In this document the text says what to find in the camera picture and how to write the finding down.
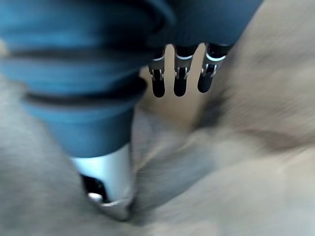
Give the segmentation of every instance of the black rubber tip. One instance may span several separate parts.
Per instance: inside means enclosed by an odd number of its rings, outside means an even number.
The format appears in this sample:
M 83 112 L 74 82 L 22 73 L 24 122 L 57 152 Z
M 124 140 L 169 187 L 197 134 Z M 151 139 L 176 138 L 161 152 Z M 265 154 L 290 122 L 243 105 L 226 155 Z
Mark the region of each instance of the black rubber tip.
M 154 70 L 153 76 L 155 79 L 155 80 L 152 80 L 153 94 L 155 97 L 163 97 L 165 94 L 165 86 L 164 86 L 164 79 L 160 73 L 160 70 Z
M 155 97 L 163 97 L 165 94 L 164 80 L 152 81 L 152 89 Z
M 174 82 L 174 93 L 176 96 L 181 97 L 186 92 L 187 78 L 185 78 L 185 68 L 180 68 L 178 73 L 178 78 L 175 78 Z
M 174 93 L 176 96 L 178 97 L 184 96 L 186 92 L 186 83 L 187 83 L 187 80 L 183 78 L 175 79 Z
M 211 73 L 206 73 L 205 76 L 200 75 L 198 81 L 198 90 L 201 93 L 205 93 L 209 91 L 211 84 L 212 84 L 213 77 Z

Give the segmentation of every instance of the white band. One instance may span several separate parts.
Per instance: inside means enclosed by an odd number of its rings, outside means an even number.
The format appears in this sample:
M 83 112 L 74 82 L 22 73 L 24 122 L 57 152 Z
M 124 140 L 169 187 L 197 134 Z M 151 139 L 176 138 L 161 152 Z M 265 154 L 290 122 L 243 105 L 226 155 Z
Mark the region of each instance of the white band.
M 178 59 L 181 59 L 181 60 L 188 60 L 188 59 L 192 58 L 192 56 L 193 56 L 193 55 L 188 56 L 188 57 L 182 57 L 182 56 L 179 56 L 179 55 L 176 54 L 176 57 L 177 57 Z
M 221 58 L 213 58 L 213 57 L 211 57 L 211 56 L 208 54 L 208 52 L 206 53 L 206 57 L 207 57 L 209 60 L 211 60 L 211 61 L 220 61 L 220 60 L 223 60 L 223 59 L 226 58 L 226 56 L 223 56 L 223 57 L 221 57 Z
M 158 60 L 162 60 L 163 58 L 164 58 L 164 55 L 162 57 L 160 57 L 160 58 L 154 58 L 153 60 L 154 61 L 158 61 Z

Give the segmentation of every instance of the black fingertip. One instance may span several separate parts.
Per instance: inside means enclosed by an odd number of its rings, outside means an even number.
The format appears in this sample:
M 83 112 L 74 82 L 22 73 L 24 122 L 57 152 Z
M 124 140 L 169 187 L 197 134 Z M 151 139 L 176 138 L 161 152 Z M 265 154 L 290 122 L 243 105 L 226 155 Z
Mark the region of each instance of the black fingertip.
M 198 90 L 201 93 L 206 93 L 209 91 L 211 84 L 212 84 L 213 76 L 211 73 L 206 73 L 205 75 L 199 76 L 198 81 Z

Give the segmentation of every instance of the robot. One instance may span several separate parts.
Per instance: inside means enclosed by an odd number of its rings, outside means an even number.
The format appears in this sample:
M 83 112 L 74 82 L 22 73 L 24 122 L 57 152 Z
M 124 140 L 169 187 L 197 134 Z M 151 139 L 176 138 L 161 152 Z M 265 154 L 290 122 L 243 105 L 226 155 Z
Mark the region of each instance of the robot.
M 207 50 L 207 92 L 262 0 L 1 0 L 1 73 L 26 85 L 22 104 L 41 120 L 81 178 L 87 198 L 116 220 L 136 197 L 130 155 L 134 106 L 149 64 L 163 97 L 165 45 L 175 47 L 174 93 L 183 96 L 193 54 Z

